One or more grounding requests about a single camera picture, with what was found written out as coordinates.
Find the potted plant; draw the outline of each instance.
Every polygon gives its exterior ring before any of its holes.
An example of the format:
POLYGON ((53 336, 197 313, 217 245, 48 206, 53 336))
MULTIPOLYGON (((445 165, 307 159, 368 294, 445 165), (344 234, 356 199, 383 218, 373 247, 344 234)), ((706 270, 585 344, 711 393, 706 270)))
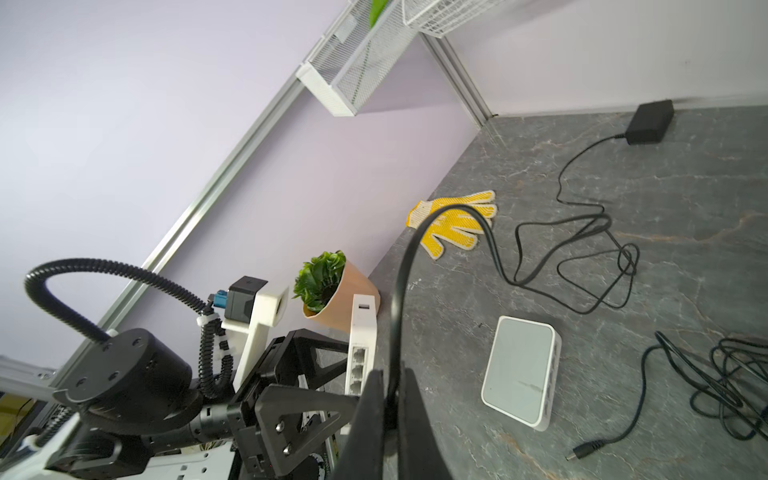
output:
POLYGON ((352 323, 352 300, 356 293, 373 295, 376 312, 381 297, 368 278, 347 261, 344 253, 323 252, 304 263, 293 287, 304 302, 304 316, 325 326, 349 332, 352 323))

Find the wire basket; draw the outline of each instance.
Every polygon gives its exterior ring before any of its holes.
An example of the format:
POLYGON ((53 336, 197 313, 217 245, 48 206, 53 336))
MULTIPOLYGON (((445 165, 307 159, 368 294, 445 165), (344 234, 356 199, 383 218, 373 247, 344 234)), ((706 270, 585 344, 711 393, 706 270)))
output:
POLYGON ((402 0, 402 21, 427 35, 442 38, 504 0, 402 0))
POLYGON ((299 66, 298 79, 334 117, 356 115, 417 36, 400 2, 390 0, 372 28, 371 0, 350 2, 299 66))

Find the plant pot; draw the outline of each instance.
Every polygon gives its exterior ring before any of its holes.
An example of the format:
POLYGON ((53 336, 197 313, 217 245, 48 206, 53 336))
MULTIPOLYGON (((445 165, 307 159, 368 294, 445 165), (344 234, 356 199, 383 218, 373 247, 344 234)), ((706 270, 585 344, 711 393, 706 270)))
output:
POLYGON ((321 325, 349 333, 352 325, 352 300, 356 293, 373 295, 376 298, 376 313, 379 312, 379 305, 382 302, 379 290, 367 276, 360 273, 360 270, 347 260, 339 288, 336 289, 326 307, 319 313, 314 313, 304 305, 304 316, 321 325))

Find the yellow object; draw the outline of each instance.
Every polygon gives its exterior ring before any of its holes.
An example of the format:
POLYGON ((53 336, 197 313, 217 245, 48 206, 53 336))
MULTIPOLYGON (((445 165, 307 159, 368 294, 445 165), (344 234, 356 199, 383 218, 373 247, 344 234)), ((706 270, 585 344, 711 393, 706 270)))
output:
MULTIPOLYGON (((496 216, 496 206, 491 204, 496 198, 492 190, 478 192, 467 195, 466 197, 445 197, 435 198, 429 202, 421 201, 413 207, 408 214, 406 225, 411 228, 417 228, 425 218, 435 210, 443 208, 446 205, 465 204, 473 207, 483 217, 490 219, 496 216)), ((480 223, 472 215, 461 210, 448 210, 443 215, 437 217, 429 226, 424 237, 422 237, 422 247, 427 250, 432 259, 437 260, 442 255, 445 248, 438 239, 453 243, 464 250, 471 250, 477 245, 478 238, 473 233, 482 233, 480 223)))

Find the green leaf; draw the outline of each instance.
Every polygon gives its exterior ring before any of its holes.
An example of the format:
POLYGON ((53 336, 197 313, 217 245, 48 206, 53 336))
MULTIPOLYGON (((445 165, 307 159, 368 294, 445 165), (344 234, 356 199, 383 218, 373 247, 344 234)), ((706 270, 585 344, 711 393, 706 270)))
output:
POLYGON ((387 0, 371 0, 371 12, 368 14, 369 27, 373 28, 376 25, 376 20, 379 19, 379 15, 384 12, 387 0))
POLYGON ((305 262, 296 277, 293 298, 301 298, 308 310, 319 313, 339 287, 345 265, 346 256, 341 250, 323 252, 312 261, 305 262))

